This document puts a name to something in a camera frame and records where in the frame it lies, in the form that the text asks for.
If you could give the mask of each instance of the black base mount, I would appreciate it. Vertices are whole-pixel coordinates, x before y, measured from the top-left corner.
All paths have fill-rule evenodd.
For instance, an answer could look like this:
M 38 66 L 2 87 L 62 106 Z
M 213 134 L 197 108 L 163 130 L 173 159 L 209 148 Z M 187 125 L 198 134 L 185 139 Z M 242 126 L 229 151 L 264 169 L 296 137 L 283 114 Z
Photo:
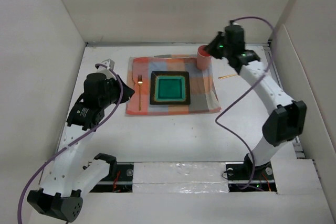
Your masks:
M 255 167 L 253 180 L 264 180 L 263 175 L 268 180 L 274 180 L 273 173 L 270 173 L 272 169 L 271 163 Z M 248 154 L 244 158 L 243 163 L 226 164 L 226 176 L 229 181 L 248 181 L 252 173 L 252 163 L 248 157 Z
M 44 194 L 43 189 L 31 190 L 27 201 L 42 215 L 73 222 L 79 215 L 83 205 L 80 193 L 80 190 L 72 191 L 70 197 L 61 198 L 59 193 L 51 196 Z

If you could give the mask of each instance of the pink cup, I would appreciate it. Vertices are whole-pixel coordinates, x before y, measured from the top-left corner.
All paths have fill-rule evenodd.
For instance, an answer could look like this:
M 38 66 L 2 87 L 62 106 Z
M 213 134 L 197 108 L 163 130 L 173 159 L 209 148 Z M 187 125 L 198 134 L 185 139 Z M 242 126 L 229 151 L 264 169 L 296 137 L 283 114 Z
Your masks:
M 202 45 L 197 50 L 197 68 L 201 71 L 204 71 L 208 68 L 210 62 L 211 62 L 211 55 L 208 54 L 206 51 L 203 50 L 203 48 L 206 45 Z

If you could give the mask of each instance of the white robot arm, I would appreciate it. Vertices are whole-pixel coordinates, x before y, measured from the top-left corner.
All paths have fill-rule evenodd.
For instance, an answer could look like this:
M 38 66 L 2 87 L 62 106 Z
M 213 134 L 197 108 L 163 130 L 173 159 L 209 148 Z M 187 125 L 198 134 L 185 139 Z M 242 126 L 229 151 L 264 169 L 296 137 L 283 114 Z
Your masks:
M 265 105 L 269 118 L 262 127 L 263 137 L 252 150 L 255 175 L 260 173 L 270 163 L 274 154 L 288 141 L 291 141 L 303 131 L 306 117 L 306 104 L 296 102 L 287 95 L 274 79 L 265 73 L 265 66 L 259 56 L 252 50 L 245 49 L 243 28 L 230 22 L 225 32 L 218 32 L 213 41 L 204 50 L 216 59 L 226 58 L 228 64 L 252 87 Z M 232 166 L 227 174 L 229 180 L 249 180 L 253 173 L 251 153 L 246 154 L 241 166 Z
M 106 60 L 103 65 L 113 69 L 114 62 Z M 121 83 L 123 103 L 132 97 L 134 90 L 122 81 Z M 98 154 L 85 169 L 81 162 L 85 147 L 94 135 L 94 129 L 104 117 L 104 109 L 116 103 L 120 94 L 119 84 L 106 68 L 98 67 L 97 72 L 87 76 L 84 92 L 69 113 L 58 147 L 58 150 L 65 147 L 68 150 L 56 157 L 51 172 L 40 184 L 40 188 L 31 190 L 28 194 L 27 201 L 40 214 L 73 222 L 82 209 L 83 197 L 103 178 L 115 176 L 117 160 L 111 155 Z M 71 142 L 85 133 L 89 134 L 69 147 Z

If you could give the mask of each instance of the square plate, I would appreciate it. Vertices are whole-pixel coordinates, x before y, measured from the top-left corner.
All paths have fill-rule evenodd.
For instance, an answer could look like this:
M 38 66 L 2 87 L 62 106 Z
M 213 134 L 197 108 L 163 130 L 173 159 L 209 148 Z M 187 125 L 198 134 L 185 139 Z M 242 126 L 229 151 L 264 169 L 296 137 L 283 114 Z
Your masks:
M 190 105 L 189 73 L 153 71 L 149 103 L 151 105 Z

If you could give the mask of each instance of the cloth napkin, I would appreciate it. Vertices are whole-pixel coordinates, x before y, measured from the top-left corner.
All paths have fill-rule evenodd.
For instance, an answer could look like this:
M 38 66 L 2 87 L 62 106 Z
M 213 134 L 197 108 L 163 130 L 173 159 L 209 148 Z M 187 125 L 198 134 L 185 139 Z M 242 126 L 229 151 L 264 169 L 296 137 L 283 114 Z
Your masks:
M 135 94 L 126 105 L 130 115 L 178 115 L 191 113 L 216 113 L 221 110 L 212 78 L 212 65 L 205 71 L 196 67 L 196 55 L 164 55 L 130 58 L 127 85 Z M 152 71 L 187 71 L 190 77 L 190 105 L 150 105 Z M 142 75 L 141 111 L 139 111 L 138 75 Z

